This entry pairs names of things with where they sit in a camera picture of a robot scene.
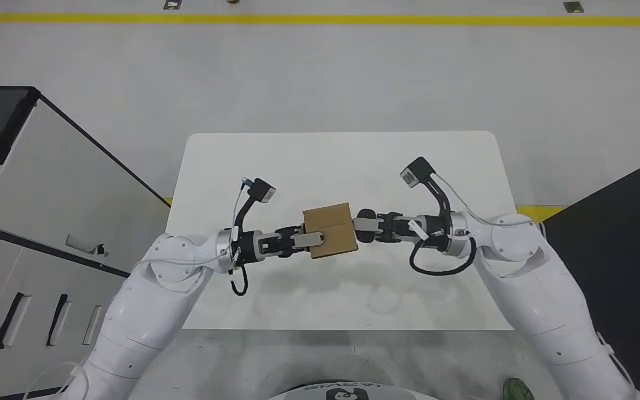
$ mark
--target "cardboard box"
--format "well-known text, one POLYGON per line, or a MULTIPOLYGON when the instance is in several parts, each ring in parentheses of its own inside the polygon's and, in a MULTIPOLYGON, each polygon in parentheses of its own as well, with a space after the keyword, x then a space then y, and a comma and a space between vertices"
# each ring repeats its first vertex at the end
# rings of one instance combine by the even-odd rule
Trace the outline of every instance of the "cardboard box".
POLYGON ((310 247, 311 258, 358 250, 349 203, 303 211, 305 232, 320 232, 324 243, 310 247))

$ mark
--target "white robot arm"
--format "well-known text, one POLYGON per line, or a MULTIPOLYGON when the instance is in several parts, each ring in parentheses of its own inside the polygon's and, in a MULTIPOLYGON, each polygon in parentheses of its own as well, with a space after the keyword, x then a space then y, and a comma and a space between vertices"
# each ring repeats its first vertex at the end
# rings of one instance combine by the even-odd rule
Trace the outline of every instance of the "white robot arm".
MULTIPOLYGON (((424 184, 429 189, 440 205, 438 216, 361 210, 353 220, 358 240, 414 243, 410 265, 426 275, 453 275, 475 265, 507 321, 546 363, 566 399, 636 400, 638 392, 593 328, 582 291, 537 227, 521 215, 488 221, 471 210, 452 212, 444 191, 431 178, 434 174, 439 177, 418 158, 401 176, 410 187, 424 184), (467 261, 452 271, 427 271, 414 262, 425 247, 467 261), (501 276, 490 260, 525 264, 501 276)), ((214 272, 242 269, 244 287, 238 290, 234 285, 233 290, 243 295, 248 287, 245 264, 269 256, 289 257, 322 243, 321 235, 305 233, 303 225, 270 234, 244 232, 242 221, 250 207, 268 201, 275 190, 260 179, 245 183, 250 187, 249 200, 232 229, 208 238, 165 234, 151 246, 113 299, 96 346, 83 364, 89 387, 85 380, 74 379, 63 398, 127 399, 149 364, 181 329, 214 272), (187 279, 193 281, 188 289, 173 286, 187 279)))

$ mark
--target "yellow stripe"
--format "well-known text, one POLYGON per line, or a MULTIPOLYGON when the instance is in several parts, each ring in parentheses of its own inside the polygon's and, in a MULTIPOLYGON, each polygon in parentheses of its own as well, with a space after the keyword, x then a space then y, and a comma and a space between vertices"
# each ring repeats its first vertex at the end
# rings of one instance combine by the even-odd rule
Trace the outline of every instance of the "yellow stripe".
POLYGON ((640 17, 463 15, 0 14, 0 24, 436 25, 638 27, 640 17))
POLYGON ((545 219, 559 213, 566 207, 562 206, 517 206, 518 214, 526 215, 534 221, 544 221, 545 219))

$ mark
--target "gray floor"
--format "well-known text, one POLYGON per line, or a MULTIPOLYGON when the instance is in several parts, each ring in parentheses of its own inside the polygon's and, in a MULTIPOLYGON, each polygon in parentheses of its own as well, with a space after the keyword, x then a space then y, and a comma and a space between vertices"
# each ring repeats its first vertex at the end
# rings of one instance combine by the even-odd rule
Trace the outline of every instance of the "gray floor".
POLYGON ((346 379, 443 400, 499 400, 511 376, 525 380, 536 399, 561 399, 515 332, 185 330, 131 399, 267 399, 305 382, 346 379))

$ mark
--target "white tabletop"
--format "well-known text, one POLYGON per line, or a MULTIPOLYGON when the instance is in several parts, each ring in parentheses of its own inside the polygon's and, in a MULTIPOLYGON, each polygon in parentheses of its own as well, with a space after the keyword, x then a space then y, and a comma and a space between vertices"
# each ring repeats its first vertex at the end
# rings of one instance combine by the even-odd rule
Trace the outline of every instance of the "white tabletop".
MULTIPOLYGON (((515 207, 494 136, 488 132, 207 133, 187 143, 167 232, 210 234, 231 225, 243 176, 277 192, 256 204, 245 230, 302 222, 302 211, 349 202, 378 213, 437 214, 423 186, 399 173, 424 156, 482 216, 515 207)), ((461 204, 451 199, 452 209, 461 204)), ((307 253, 247 266, 249 291, 236 297, 215 275, 185 329, 511 329, 474 268, 451 277, 415 273, 412 245, 359 244, 356 252, 311 260, 307 253)), ((417 264, 450 269, 461 260, 423 249, 417 264)))

